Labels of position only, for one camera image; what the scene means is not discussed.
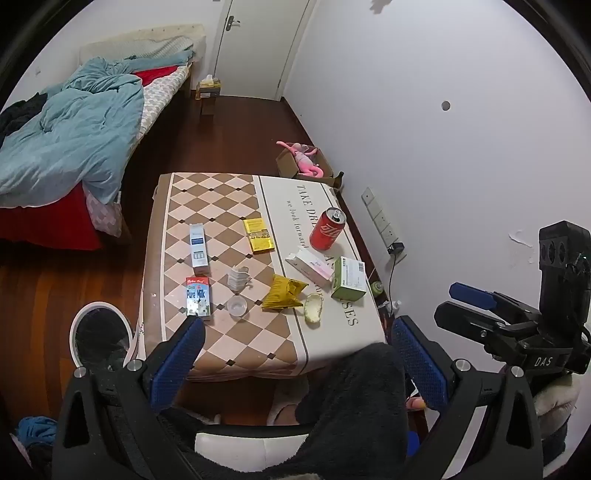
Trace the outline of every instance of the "electrical outlet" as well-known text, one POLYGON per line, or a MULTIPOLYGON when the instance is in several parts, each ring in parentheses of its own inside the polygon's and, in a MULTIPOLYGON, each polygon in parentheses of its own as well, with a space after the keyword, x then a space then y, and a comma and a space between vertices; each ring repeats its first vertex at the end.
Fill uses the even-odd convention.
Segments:
POLYGON ((377 199, 373 199, 369 202, 367 208, 372 220, 382 211, 382 206, 378 203, 377 199))
POLYGON ((384 216, 383 212, 379 212, 377 217, 374 218, 375 226, 378 228, 378 232, 382 233, 386 230, 386 227, 390 224, 386 217, 384 216))
POLYGON ((384 245, 386 245, 386 247, 389 247, 396 240, 398 240, 398 235, 394 233, 394 229, 390 224, 388 224, 388 226, 380 233, 380 235, 382 236, 382 240, 384 240, 384 245))
POLYGON ((363 203, 366 205, 369 205, 374 198, 374 193, 371 191, 369 187, 367 187, 365 191, 361 194, 361 199, 363 200, 363 203))

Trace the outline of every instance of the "door handle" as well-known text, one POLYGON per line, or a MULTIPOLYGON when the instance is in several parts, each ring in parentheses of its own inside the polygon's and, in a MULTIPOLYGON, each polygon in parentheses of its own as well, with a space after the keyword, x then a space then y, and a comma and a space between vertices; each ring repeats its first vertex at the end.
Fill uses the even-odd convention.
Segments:
POLYGON ((240 20, 234 21, 234 15, 230 15, 228 17, 228 23, 226 24, 226 31, 229 32, 232 27, 237 27, 240 25, 240 20))

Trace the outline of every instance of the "table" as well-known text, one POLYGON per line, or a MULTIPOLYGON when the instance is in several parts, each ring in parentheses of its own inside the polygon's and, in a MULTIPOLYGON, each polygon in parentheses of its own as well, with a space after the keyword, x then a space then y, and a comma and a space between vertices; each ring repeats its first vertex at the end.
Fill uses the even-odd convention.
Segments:
MULTIPOLYGON (((324 298, 316 328, 304 321, 302 308, 281 312, 261 308, 274 272, 311 283, 284 258, 299 246, 309 247, 313 223, 329 206, 337 206, 332 190, 312 181, 228 173, 162 175, 150 220, 134 354, 145 358, 185 319, 184 282, 193 275, 190 223, 204 224, 213 309, 204 320, 206 341, 190 380, 292 377, 383 342, 369 285, 368 293, 356 302, 331 299, 329 288, 306 287, 304 294, 319 293, 324 298), (242 220, 260 216, 276 249, 252 254, 242 220), (242 320, 231 317, 225 307, 234 295, 226 283, 227 271, 234 266, 248 267, 253 277, 240 293, 248 304, 242 320)), ((324 257, 330 263, 340 255, 359 258, 348 227, 324 257)))

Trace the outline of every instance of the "red soda can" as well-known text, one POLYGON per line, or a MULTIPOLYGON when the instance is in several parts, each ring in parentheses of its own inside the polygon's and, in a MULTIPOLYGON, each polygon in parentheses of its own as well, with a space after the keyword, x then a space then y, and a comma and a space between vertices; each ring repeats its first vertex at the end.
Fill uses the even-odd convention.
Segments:
POLYGON ((318 223, 310 234, 310 245, 316 250, 328 250, 339 233, 345 228, 347 217, 343 210, 331 207, 322 212, 318 223))

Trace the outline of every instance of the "blue blanket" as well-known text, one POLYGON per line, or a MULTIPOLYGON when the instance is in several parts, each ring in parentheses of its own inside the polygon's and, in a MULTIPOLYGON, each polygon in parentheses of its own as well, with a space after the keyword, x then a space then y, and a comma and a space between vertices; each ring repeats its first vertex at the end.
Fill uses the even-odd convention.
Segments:
POLYGON ((0 207, 53 203, 80 181, 100 202, 112 201, 144 107, 141 79, 130 73, 186 64, 192 55, 117 62, 97 57, 50 89, 41 113, 0 149, 0 207))

